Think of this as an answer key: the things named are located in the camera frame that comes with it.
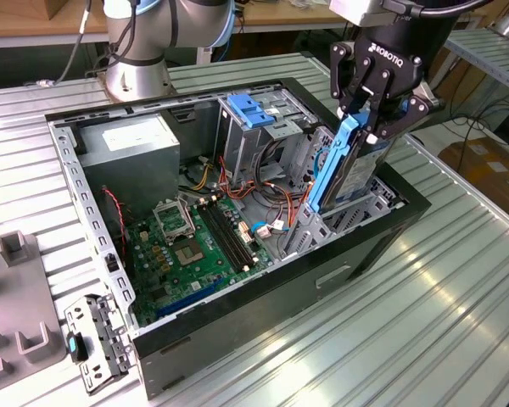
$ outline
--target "yellow wire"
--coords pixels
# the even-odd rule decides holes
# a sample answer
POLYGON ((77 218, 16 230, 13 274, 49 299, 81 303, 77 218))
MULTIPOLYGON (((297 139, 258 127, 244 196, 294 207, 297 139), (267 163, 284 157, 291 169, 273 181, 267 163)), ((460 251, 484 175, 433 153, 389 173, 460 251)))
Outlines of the yellow wire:
POLYGON ((202 189, 204 187, 205 183, 207 182, 207 175, 209 172, 210 172, 210 166, 206 165, 205 170, 204 170, 204 176, 202 177, 202 181, 200 181, 196 187, 193 187, 194 191, 199 191, 200 189, 202 189))

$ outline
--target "metal workbench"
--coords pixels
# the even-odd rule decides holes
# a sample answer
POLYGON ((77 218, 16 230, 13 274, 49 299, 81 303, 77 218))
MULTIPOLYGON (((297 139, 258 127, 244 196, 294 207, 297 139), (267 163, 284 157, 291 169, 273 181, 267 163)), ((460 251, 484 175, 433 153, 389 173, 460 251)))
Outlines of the metal workbench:
POLYGON ((509 87, 509 40, 489 29, 452 31, 445 46, 509 87))
MULTIPOLYGON (((180 92, 284 76, 335 108, 327 70, 299 54, 171 70, 180 92)), ((0 90, 0 233, 37 234, 62 326, 101 283, 42 114, 107 102, 95 80, 0 90)), ((408 137, 388 161, 425 216, 367 274, 150 405, 506 404, 509 219, 408 137)), ((135 369, 88 398, 70 358, 0 391, 20 404, 149 405, 135 369)))

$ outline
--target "gray part holder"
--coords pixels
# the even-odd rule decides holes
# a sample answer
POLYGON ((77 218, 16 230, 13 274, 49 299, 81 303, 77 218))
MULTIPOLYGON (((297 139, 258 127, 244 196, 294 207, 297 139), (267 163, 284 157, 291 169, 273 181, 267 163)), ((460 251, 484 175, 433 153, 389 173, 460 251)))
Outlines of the gray part holder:
POLYGON ((0 236, 0 389, 62 360, 66 347, 36 238, 0 236))

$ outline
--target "motherboard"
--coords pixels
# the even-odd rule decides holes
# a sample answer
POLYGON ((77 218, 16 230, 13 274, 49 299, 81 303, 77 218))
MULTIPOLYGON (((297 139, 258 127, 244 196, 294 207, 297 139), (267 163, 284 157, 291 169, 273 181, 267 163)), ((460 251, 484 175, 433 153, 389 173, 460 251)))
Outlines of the motherboard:
POLYGON ((210 204, 163 204, 155 209, 155 216, 127 228, 133 252, 129 276, 136 293, 133 310, 140 326, 273 264, 256 239, 248 237, 246 224, 229 198, 210 204), (182 234, 172 240, 173 231, 182 234), (238 257, 241 253, 248 257, 238 257))

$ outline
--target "blue drive bay bracket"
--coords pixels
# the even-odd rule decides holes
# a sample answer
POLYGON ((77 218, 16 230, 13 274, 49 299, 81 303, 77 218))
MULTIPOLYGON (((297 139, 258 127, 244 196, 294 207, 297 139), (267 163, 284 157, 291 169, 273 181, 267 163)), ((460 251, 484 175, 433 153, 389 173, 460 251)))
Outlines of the blue drive bay bracket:
POLYGON ((227 101, 249 129, 270 125, 275 122, 275 118, 266 114, 260 103, 256 102, 246 93, 230 95, 227 101))
POLYGON ((334 174, 339 165, 344 162, 350 151, 349 139, 356 130, 364 126, 367 122, 368 112, 347 116, 339 126, 338 134, 330 145, 330 151, 315 180, 315 185, 311 189, 308 197, 308 204, 314 212, 321 210, 321 203, 328 186, 334 179, 334 174))

